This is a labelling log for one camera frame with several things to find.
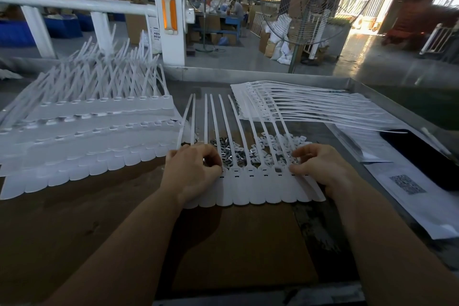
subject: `person's left hand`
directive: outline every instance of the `person's left hand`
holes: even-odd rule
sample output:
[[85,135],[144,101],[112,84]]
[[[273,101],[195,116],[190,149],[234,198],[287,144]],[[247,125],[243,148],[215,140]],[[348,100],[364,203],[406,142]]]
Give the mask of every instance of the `person's left hand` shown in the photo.
[[161,189],[173,192],[183,205],[203,193],[222,173],[222,159],[210,144],[183,145],[166,155]]

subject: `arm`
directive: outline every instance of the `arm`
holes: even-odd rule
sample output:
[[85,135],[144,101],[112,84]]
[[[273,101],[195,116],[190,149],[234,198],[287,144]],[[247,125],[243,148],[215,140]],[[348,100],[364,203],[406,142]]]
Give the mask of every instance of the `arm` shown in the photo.
[[311,175],[336,203],[369,305],[457,305],[459,281],[390,203],[329,145],[295,150],[295,174]]
[[[203,158],[213,166],[205,167]],[[170,151],[160,188],[44,305],[151,305],[175,221],[221,174],[221,164],[208,144]]]

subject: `white paper with qr code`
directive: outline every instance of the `white paper with qr code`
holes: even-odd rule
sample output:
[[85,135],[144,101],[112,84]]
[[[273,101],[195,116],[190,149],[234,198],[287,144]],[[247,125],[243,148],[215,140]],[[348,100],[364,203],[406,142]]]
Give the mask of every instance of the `white paper with qr code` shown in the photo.
[[366,164],[367,170],[432,239],[459,237],[459,197],[438,187],[415,167]]

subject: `desk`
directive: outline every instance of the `desk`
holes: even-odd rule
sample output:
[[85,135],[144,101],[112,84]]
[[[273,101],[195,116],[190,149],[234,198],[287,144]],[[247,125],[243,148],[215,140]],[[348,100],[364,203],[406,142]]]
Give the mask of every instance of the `desk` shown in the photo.
[[[197,18],[199,16],[204,16],[203,13],[199,12],[196,13],[196,22]],[[210,14],[210,16],[220,16],[220,20],[224,19],[226,25],[235,25],[236,26],[236,31],[234,30],[225,30],[225,29],[208,29],[209,33],[221,33],[221,34],[233,34],[236,35],[236,43],[239,42],[239,32],[240,32],[240,19],[236,17],[235,15],[227,15],[226,13],[220,13],[220,14]],[[193,27],[193,30],[202,32],[203,29],[199,25],[199,23],[195,23],[195,26]]]

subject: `qr code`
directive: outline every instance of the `qr code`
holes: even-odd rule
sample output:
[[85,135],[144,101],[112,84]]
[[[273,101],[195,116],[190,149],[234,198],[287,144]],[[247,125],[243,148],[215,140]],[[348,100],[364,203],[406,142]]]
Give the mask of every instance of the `qr code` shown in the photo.
[[417,193],[425,193],[426,191],[421,188],[418,184],[411,180],[406,174],[394,175],[390,179],[396,183],[399,187],[406,191],[408,195],[415,195]]

